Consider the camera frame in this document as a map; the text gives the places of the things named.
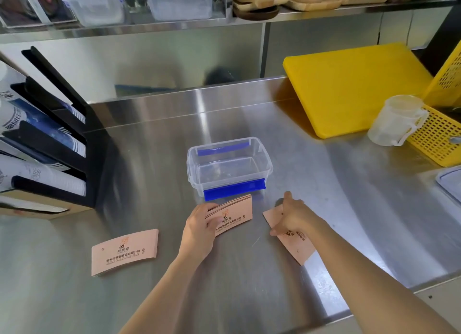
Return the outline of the stainless steel shelf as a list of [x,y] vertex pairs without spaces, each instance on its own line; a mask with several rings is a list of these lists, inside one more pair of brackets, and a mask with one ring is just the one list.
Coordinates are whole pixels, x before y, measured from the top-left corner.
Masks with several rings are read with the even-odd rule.
[[406,3],[375,4],[375,5],[346,5],[334,10],[323,11],[294,11],[281,7],[279,13],[268,20],[248,21],[234,17],[231,8],[228,8],[228,17],[217,12],[210,19],[191,20],[179,22],[157,22],[151,15],[141,14],[121,25],[102,27],[82,27],[77,23],[65,23],[56,26],[29,27],[29,28],[3,28],[0,27],[0,45],[21,42],[78,39],[99,36],[114,36],[126,34],[144,34],[169,32],[188,29],[216,28],[235,25],[256,23],[272,23],[283,21],[306,20],[323,17],[342,17],[350,15],[381,13],[393,11],[409,11],[451,7],[459,3],[457,0],[417,0]]

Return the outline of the person's left hand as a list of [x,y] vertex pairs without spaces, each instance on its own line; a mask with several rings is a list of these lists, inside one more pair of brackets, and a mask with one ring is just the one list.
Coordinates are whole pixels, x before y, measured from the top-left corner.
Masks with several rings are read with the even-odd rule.
[[186,220],[178,256],[200,264],[210,253],[215,240],[215,228],[206,227],[206,215],[217,203],[196,206]]

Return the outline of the blue patterned paper cup stack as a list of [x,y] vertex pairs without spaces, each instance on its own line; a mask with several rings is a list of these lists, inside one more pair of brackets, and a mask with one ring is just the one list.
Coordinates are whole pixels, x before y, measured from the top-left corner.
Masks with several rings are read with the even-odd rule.
[[19,129],[21,121],[31,124],[74,152],[86,157],[86,146],[48,115],[20,98],[12,101],[0,99],[0,134]]

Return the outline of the white patterned paper cup stack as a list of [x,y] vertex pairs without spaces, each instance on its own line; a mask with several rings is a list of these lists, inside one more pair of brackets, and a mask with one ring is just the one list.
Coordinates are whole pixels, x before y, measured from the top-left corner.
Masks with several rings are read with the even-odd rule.
[[27,162],[0,154],[0,192],[13,190],[13,176],[37,181],[57,189],[85,196],[85,181],[40,163]]

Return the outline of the small clear storage box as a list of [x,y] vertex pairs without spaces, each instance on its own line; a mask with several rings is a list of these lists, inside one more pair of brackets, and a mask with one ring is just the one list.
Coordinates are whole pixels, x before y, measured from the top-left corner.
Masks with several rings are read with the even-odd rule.
[[123,0],[62,0],[83,27],[123,24]]

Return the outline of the cardboard box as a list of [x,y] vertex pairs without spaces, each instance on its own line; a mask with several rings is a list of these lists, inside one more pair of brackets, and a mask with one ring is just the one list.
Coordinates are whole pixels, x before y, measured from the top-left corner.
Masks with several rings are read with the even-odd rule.
[[93,208],[20,190],[0,192],[0,215],[52,220]]

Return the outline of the clear plastic measuring cup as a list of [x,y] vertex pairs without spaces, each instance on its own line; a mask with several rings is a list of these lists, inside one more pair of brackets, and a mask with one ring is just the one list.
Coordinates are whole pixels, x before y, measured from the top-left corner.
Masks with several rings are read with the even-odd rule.
[[397,95],[387,99],[367,137],[380,146],[402,146],[429,118],[423,101],[412,95]]

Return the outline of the yellow plastic basket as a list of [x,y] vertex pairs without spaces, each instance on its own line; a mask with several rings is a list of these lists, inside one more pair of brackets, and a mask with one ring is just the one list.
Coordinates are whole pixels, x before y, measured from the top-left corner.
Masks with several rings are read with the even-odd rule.
[[407,141],[442,167],[460,165],[461,144],[449,139],[461,136],[461,122],[440,109],[461,106],[461,40],[423,92],[422,100],[429,117]]

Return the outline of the person's left forearm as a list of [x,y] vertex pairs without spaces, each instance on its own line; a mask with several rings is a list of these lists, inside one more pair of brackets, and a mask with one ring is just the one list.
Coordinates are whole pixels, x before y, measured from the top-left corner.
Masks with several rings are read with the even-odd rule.
[[179,253],[118,334],[173,334],[187,289],[206,256]]

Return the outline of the acrylic picture stand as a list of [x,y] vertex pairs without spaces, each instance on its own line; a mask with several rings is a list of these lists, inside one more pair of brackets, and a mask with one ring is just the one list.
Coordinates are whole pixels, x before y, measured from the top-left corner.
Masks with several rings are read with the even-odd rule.
[[5,28],[30,28],[76,22],[62,0],[0,0],[0,23]]

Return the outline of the pink paper cup sleeve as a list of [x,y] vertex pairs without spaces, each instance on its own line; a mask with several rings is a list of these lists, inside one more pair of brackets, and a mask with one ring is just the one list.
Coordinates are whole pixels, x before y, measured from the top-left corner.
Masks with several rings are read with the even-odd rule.
[[[275,227],[283,220],[283,206],[279,205],[273,209],[264,211],[263,217],[270,228]],[[277,235],[277,238],[300,266],[303,266],[315,252],[315,247],[309,238],[302,232],[288,230],[285,234]]]

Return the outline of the thin pink cup sleeve stack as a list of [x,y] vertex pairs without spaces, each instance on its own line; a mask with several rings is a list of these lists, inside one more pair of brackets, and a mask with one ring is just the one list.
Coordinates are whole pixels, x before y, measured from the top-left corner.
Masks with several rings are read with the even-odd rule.
[[127,234],[102,242],[91,249],[91,276],[157,257],[158,229]]

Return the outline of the clear container with blue clips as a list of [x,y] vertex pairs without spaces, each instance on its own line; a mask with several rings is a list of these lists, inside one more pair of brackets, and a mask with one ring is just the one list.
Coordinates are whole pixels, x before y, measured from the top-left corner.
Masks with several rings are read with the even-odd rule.
[[266,189],[273,163],[256,137],[188,149],[188,181],[205,201]]

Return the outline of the thick pink cup sleeve stack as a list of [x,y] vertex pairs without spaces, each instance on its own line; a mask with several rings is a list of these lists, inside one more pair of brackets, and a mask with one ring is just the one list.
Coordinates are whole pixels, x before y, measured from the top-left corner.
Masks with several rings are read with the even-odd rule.
[[215,236],[227,232],[231,228],[252,220],[252,195],[248,194],[223,203],[209,211],[206,221],[221,218],[222,222],[215,229]]

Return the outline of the person's right forearm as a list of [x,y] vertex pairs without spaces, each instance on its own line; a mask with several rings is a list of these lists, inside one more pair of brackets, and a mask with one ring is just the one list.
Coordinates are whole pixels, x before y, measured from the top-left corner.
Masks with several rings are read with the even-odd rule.
[[460,334],[323,219],[302,223],[363,334]]

